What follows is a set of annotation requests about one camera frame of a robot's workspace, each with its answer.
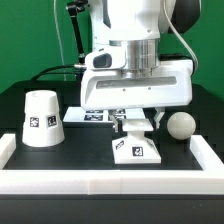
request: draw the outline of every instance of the white border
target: white border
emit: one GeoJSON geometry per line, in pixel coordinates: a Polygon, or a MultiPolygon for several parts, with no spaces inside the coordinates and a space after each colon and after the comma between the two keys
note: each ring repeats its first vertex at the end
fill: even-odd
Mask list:
{"type": "Polygon", "coordinates": [[[204,170],[2,170],[0,194],[224,195],[224,165],[201,136],[190,149],[204,170]]]}

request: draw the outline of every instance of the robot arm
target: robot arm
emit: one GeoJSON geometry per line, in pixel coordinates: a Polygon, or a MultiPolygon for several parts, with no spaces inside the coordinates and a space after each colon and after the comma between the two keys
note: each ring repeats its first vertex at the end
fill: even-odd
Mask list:
{"type": "Polygon", "coordinates": [[[180,2],[200,14],[200,0],[89,1],[93,52],[86,57],[82,80],[85,110],[157,108],[191,101],[192,61],[159,60],[160,32],[169,31],[168,19],[174,20],[180,2]]]}

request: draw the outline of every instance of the white block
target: white block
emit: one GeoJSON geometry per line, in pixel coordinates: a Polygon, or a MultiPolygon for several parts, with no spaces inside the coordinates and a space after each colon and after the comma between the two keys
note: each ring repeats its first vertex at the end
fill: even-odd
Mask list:
{"type": "Polygon", "coordinates": [[[190,150],[203,170],[223,172],[224,165],[201,135],[192,135],[190,150]]]}
{"type": "Polygon", "coordinates": [[[120,170],[88,171],[88,194],[120,194],[120,170]]]}
{"type": "Polygon", "coordinates": [[[4,134],[0,139],[0,169],[3,169],[15,149],[15,134],[4,134]]]}

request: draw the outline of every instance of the black table surface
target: black table surface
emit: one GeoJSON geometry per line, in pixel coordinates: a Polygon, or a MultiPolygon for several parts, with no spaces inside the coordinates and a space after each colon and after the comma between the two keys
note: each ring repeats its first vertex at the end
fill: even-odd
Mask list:
{"type": "MultiPolygon", "coordinates": [[[[0,94],[0,137],[4,133],[16,133],[17,141],[16,151],[4,169],[200,170],[189,150],[189,140],[177,141],[167,132],[169,117],[179,111],[194,117],[195,134],[202,135],[224,161],[224,103],[199,85],[193,85],[193,100],[188,106],[166,108],[160,129],[146,133],[162,157],[161,165],[156,166],[115,165],[111,141],[126,133],[114,133],[112,124],[63,123],[65,140],[57,146],[24,145],[21,139],[25,94],[38,89],[57,92],[61,119],[69,106],[80,106],[78,82],[22,81],[0,94]]],[[[155,114],[153,109],[144,112],[149,118],[155,114]]],[[[224,197],[221,195],[0,195],[0,207],[4,223],[31,220],[32,223],[224,222],[224,197]],[[12,208],[18,211],[13,216],[10,215],[12,208]]]]}

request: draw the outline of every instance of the black cable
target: black cable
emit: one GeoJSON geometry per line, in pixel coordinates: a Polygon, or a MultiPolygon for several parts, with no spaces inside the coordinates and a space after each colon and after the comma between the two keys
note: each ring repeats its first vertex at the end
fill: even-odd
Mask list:
{"type": "Polygon", "coordinates": [[[159,59],[161,61],[166,61],[166,60],[180,60],[183,58],[188,58],[188,59],[192,59],[190,56],[184,55],[184,54],[179,54],[179,53],[174,53],[174,54],[161,54],[159,56],[159,59]]]}
{"type": "Polygon", "coordinates": [[[85,63],[85,54],[84,54],[84,49],[82,45],[82,39],[81,39],[81,34],[79,30],[79,24],[77,20],[77,14],[81,11],[84,11],[85,8],[81,7],[79,9],[76,5],[76,3],[80,6],[80,4],[88,3],[88,1],[84,1],[80,3],[80,1],[75,1],[75,2],[70,2],[67,4],[67,10],[69,12],[69,15],[71,17],[72,25],[73,25],[73,30],[75,33],[75,38],[76,38],[76,43],[77,43],[77,48],[78,48],[78,53],[79,53],[79,63],[84,64],[85,63]]]}
{"type": "MultiPolygon", "coordinates": [[[[51,71],[55,71],[55,70],[59,70],[59,69],[66,69],[66,68],[73,68],[74,69],[74,74],[75,74],[74,65],[59,65],[59,66],[54,66],[54,67],[50,67],[50,68],[44,69],[43,71],[39,72],[37,75],[32,77],[31,80],[37,80],[42,75],[50,74],[49,72],[51,72],[51,71]]],[[[77,70],[76,69],[76,73],[82,74],[83,70],[81,70],[81,69],[77,70]]]]}
{"type": "Polygon", "coordinates": [[[47,72],[44,75],[75,75],[76,72],[47,72]]]}

